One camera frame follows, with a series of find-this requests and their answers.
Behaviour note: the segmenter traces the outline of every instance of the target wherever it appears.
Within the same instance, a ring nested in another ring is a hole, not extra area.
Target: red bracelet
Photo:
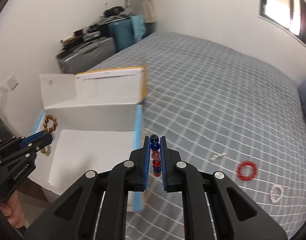
[[[242,169],[244,166],[250,166],[253,168],[253,173],[250,176],[245,176],[242,174]],[[241,180],[247,181],[253,179],[257,175],[257,166],[254,162],[244,161],[238,165],[237,177]]]

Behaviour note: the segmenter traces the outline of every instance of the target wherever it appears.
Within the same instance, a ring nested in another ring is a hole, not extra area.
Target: human hand
[[[21,228],[24,226],[24,214],[18,199],[18,192],[15,191],[6,203],[0,203],[0,209],[12,226]]]

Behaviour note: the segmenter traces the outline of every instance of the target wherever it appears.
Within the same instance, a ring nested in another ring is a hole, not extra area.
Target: cardboard box
[[[40,80],[44,111],[33,133],[43,130],[45,114],[58,122],[29,176],[43,188],[61,195],[86,171],[111,170],[142,147],[143,67],[42,74]]]

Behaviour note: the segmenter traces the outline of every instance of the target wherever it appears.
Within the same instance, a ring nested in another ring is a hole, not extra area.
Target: metal screw head
[[[220,171],[215,172],[214,176],[217,179],[224,179],[224,177],[225,177],[224,173],[220,172]]]
[[[177,162],[176,163],[176,166],[178,167],[178,168],[185,168],[186,167],[186,163],[185,162]]]
[[[125,161],[124,162],[124,166],[127,167],[127,168],[131,168],[131,167],[133,167],[133,165],[134,165],[134,162],[132,162],[132,161]]]
[[[85,176],[90,179],[95,177],[95,171],[87,171]]]

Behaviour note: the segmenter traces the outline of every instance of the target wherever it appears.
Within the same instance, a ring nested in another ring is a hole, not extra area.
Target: white bracelet
[[[280,190],[280,196],[279,196],[277,199],[275,199],[274,196],[273,196],[274,190],[275,190],[276,188]],[[283,187],[282,187],[281,185],[274,184],[273,187],[272,187],[271,190],[270,190],[270,201],[271,201],[273,204],[278,203],[278,202],[282,199],[283,193],[284,193]]]

